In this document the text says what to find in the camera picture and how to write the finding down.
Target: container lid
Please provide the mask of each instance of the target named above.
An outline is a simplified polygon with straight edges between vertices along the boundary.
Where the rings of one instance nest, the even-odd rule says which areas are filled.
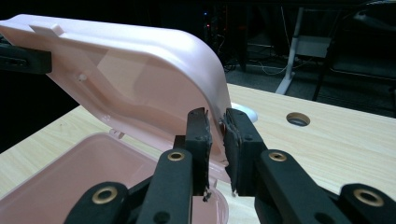
[[[211,162],[226,161],[220,119],[231,107],[217,55],[186,32],[19,15],[0,21],[13,45],[51,52],[48,76],[113,129],[160,150],[185,134],[187,114],[208,110]]]

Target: wooden table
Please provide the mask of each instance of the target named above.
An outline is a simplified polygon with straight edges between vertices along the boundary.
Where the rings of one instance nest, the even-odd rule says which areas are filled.
[[[253,108],[255,126],[269,148],[289,152],[323,188],[339,193],[362,183],[396,199],[396,119],[324,105],[265,91],[228,85],[234,103]],[[287,122],[299,112],[308,126]],[[34,175],[74,144],[110,128],[81,106],[0,154],[0,197]],[[124,141],[158,157],[160,151],[130,138]],[[230,185],[218,189],[230,206],[229,223],[259,223],[252,198],[232,197]]]

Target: metal rivet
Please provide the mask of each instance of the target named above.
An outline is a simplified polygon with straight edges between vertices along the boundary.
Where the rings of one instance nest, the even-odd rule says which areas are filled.
[[[269,157],[273,161],[285,161],[287,159],[287,157],[284,154],[280,153],[280,152],[271,152],[269,154]]]
[[[103,193],[108,192],[109,195],[107,195],[106,197],[103,197]],[[113,201],[113,199],[116,198],[118,192],[117,189],[114,187],[104,187],[101,188],[99,190],[97,190],[93,196],[92,196],[92,201],[96,204],[104,204],[104,203],[109,203],[111,201]]]
[[[172,152],[168,155],[169,161],[181,161],[184,159],[184,154],[181,152]]]
[[[368,189],[355,189],[353,190],[353,195],[355,195],[355,197],[362,203],[366,203],[374,207],[384,205],[384,200],[378,194]]]

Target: chair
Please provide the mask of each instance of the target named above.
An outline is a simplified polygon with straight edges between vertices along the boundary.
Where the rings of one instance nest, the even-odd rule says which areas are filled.
[[[327,75],[355,76],[362,81],[384,83],[391,108],[336,100],[390,110],[396,118],[396,1],[371,2],[343,13],[328,47],[313,101],[318,99]]]

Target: open lid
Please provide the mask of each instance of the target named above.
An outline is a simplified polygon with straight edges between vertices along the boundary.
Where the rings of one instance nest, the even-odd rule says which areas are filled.
[[[211,160],[225,161],[219,122],[230,96],[213,50],[188,33],[19,15],[0,21],[12,44],[52,54],[48,76],[99,120],[160,150],[185,134],[187,114],[208,110]]]

